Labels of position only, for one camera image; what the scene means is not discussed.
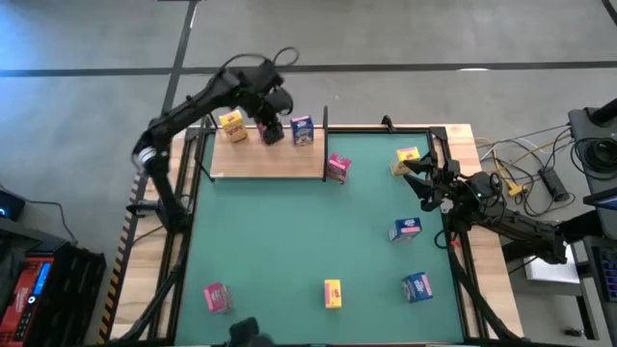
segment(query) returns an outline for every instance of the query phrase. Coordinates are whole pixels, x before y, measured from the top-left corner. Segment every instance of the yellow box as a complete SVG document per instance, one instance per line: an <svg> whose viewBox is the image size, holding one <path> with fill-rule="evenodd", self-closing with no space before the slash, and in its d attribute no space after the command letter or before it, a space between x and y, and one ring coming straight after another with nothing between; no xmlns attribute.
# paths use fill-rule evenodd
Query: yellow box
<svg viewBox="0 0 617 347"><path fill-rule="evenodd" d="M403 163L405 160L419 160L420 152L417 147L403 148L396 150L396 161L389 164L389 169L393 175L408 174L411 170Z"/></svg>
<svg viewBox="0 0 617 347"><path fill-rule="evenodd" d="M326 308L341 308L343 301L340 293L340 280L324 280Z"/></svg>
<svg viewBox="0 0 617 347"><path fill-rule="evenodd" d="M235 110L229 112L226 115L219 117L223 130L228 135L228 139L232 142L238 142L247 137L247 129L244 127L244 121L242 120L242 114L240 111Z"/></svg>

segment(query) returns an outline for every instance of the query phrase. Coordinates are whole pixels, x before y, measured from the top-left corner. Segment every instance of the teal table surface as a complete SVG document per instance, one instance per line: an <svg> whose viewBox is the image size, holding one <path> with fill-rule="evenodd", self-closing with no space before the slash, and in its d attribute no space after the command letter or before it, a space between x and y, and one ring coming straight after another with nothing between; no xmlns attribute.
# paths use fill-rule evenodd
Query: teal table surface
<svg viewBox="0 0 617 347"><path fill-rule="evenodd" d="M207 158L214 139L208 140ZM330 152L353 160L341 185L318 179L203 177L175 343L228 341L255 317L276 343L461 342L463 332L439 209L423 212L400 176L395 151L428 151L424 134L330 134ZM391 243L394 220L419 217L422 232ZM407 303L401 280L425 272L433 299ZM324 280L341 281L342 308L324 306ZM228 286L234 310L210 313L203 289Z"/></svg>

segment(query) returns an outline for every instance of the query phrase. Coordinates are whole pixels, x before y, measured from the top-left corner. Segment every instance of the monitor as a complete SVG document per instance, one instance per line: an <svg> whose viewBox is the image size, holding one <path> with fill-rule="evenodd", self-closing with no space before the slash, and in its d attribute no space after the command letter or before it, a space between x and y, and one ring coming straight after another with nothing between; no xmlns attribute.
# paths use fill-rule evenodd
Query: monitor
<svg viewBox="0 0 617 347"><path fill-rule="evenodd" d="M582 199L583 203L617 211L617 187L592 194Z"/></svg>

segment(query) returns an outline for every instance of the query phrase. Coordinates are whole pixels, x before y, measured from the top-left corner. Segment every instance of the gray floor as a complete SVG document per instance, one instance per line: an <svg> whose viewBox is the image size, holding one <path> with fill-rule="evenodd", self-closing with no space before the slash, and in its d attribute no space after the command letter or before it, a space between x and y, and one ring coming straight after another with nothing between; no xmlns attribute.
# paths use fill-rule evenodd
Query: gray floor
<svg viewBox="0 0 617 347"><path fill-rule="evenodd" d="M154 0L0 0L0 69L171 67L186 11L185 2ZM198 4L184 66L213 67L247 51L272 55L286 45L300 48L302 65L617 61L617 27L600 0L209 0ZM285 77L294 115L320 118L329 105L331 122L375 123L388 114L400 123L470 123L474 135L492 140L565 124L569 110L603 105L617 91L617 69L600 68ZM182 76L176 100L206 80ZM80 244L113 259L134 173L129 152L160 112L168 83L168 75L0 78L7 148L0 183L61 202ZM529 140L540 145L556 134ZM538 169L532 159L522 165ZM588 194L566 153L557 169L572 193ZM532 203L548 203L543 187ZM546 219L586 210L578 201ZM28 207L24 221L65 235L53 208ZM609 345L605 328L597 342L563 336L566 327L580 328L574 299L548 294L565 287L523 275L512 281L527 337Z"/></svg>

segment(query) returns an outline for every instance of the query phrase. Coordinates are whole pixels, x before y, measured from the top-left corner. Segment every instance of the blue box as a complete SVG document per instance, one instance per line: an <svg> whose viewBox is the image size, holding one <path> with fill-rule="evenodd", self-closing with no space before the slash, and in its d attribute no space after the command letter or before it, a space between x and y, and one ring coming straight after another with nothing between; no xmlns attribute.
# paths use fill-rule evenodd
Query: blue box
<svg viewBox="0 0 617 347"><path fill-rule="evenodd" d="M433 298L431 284L423 272L409 275L403 279L402 284L403 294L410 303Z"/></svg>
<svg viewBox="0 0 617 347"><path fill-rule="evenodd" d="M314 126L310 116L292 119L289 121L289 124L291 125L294 146L312 144L314 137Z"/></svg>
<svg viewBox="0 0 617 347"><path fill-rule="evenodd" d="M394 224L388 231L390 241L400 241L406 239L413 239L422 231L422 225L420 219L409 218L394 221Z"/></svg>

